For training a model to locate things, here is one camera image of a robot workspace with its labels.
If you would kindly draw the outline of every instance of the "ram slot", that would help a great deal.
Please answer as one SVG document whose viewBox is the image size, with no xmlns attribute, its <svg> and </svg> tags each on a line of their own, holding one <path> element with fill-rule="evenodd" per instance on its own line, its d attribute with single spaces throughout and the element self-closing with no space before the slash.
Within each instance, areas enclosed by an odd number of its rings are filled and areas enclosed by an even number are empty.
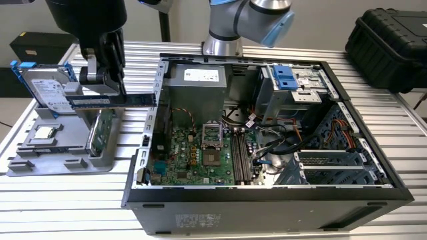
<svg viewBox="0 0 427 240">
<path fill-rule="evenodd" d="M 231 136 L 231 149 L 232 149 L 234 177 L 235 177 L 235 181 L 240 183 L 244 181 L 244 175 L 242 170 L 239 137 L 236 135 Z"/>
<path fill-rule="evenodd" d="M 243 169 L 243 177 L 244 182 L 251 182 L 251 168 L 250 168 L 250 156 L 248 156 L 248 149 L 247 149 L 247 140 L 244 134 L 239 136 L 239 150 L 242 156 L 242 169 Z"/>
</svg>

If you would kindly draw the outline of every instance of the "slotted aluminum surface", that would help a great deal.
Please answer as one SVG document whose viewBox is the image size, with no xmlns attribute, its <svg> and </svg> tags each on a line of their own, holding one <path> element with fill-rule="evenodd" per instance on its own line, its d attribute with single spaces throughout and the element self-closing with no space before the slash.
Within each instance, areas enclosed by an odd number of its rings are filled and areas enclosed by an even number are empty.
<svg viewBox="0 0 427 240">
<path fill-rule="evenodd" d="M 69 62 L 87 63 L 77 53 Z M 129 93 L 152 89 L 159 54 L 199 54 L 198 44 L 125 42 L 125 87 Z M 415 197 L 415 202 L 378 218 L 352 232 L 312 233 L 299 236 L 207 235 L 180 239 L 427 239 L 427 128 L 403 99 L 387 90 L 372 89 L 338 51 L 246 47 L 246 57 L 328 62 L 375 135 L 387 157 Z M 9 178 L 8 159 L 24 142 L 25 130 L 37 115 L 31 103 L 0 145 L 0 235 L 1 239 L 141 239 L 149 238 L 135 215 L 121 210 L 131 156 L 141 142 L 147 112 L 125 111 L 117 141 L 113 170 L 96 175 L 33 176 Z"/>
</svg>

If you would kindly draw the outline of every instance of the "label sticker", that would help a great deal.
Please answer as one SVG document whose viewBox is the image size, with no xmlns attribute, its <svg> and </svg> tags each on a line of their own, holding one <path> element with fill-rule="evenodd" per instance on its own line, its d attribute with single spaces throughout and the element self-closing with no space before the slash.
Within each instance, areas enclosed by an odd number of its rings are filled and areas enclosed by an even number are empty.
<svg viewBox="0 0 427 240">
<path fill-rule="evenodd" d="M 180 229 L 218 228 L 222 221 L 220 214 L 178 214 L 176 226 Z"/>
<path fill-rule="evenodd" d="M 187 69 L 184 73 L 184 81 L 218 83 L 220 81 L 220 71 Z"/>
<path fill-rule="evenodd" d="M 251 120 L 247 122 L 246 126 L 250 129 L 255 125 L 255 122 Z"/>
<path fill-rule="evenodd" d="M 36 153 L 51 153 L 52 151 L 49 149 L 35 149 Z"/>
<path fill-rule="evenodd" d="M 303 85 L 310 85 L 310 80 L 307 78 L 304 78 L 304 79 L 300 80 L 300 83 Z"/>
<path fill-rule="evenodd" d="M 57 81 L 35 79 L 31 83 L 48 109 L 59 114 L 75 112 L 64 96 L 63 85 Z"/>
<path fill-rule="evenodd" d="M 251 116 L 248 116 L 248 119 L 250 119 L 251 121 L 254 121 L 254 120 L 256 119 L 255 113 L 252 113 Z"/>
<path fill-rule="evenodd" d="M 37 56 L 37 52 L 33 50 L 25 50 L 27 55 Z"/>
<path fill-rule="evenodd" d="M 109 99 L 72 100 L 73 105 L 111 104 Z"/>
</svg>

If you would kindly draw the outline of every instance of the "robotic arm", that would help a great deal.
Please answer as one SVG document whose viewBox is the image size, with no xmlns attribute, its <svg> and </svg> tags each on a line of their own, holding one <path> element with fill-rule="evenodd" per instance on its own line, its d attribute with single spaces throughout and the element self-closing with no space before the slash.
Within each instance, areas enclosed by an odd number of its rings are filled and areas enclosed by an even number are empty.
<svg viewBox="0 0 427 240">
<path fill-rule="evenodd" d="M 80 41 L 88 67 L 80 84 L 104 95 L 125 96 L 125 51 L 121 27 L 128 20 L 124 0 L 45 0 L 57 27 Z"/>
<path fill-rule="evenodd" d="M 28 4 L 35 0 L 0 0 L 0 4 Z M 45 0 L 59 28 L 80 41 L 88 67 L 80 84 L 101 95 L 121 96 L 124 88 L 124 36 L 128 15 L 124 0 Z M 172 0 L 139 0 L 167 13 Z M 211 22 L 203 54 L 243 56 L 242 37 L 272 48 L 294 22 L 290 0 L 210 0 Z"/>
<path fill-rule="evenodd" d="M 291 28 L 290 0 L 211 0 L 211 22 L 203 54 L 243 56 L 242 37 L 274 48 Z"/>
</svg>

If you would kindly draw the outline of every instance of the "black case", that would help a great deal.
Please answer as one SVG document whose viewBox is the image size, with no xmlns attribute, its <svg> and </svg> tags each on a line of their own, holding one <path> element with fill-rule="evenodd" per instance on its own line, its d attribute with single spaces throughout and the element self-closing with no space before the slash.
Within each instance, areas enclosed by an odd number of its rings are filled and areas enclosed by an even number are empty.
<svg viewBox="0 0 427 240">
<path fill-rule="evenodd" d="M 427 88 L 427 12 L 368 10 L 346 50 L 372 87 L 394 93 Z"/>
<path fill-rule="evenodd" d="M 21 62 L 56 65 L 76 42 L 69 34 L 23 32 L 9 45 Z"/>
</svg>

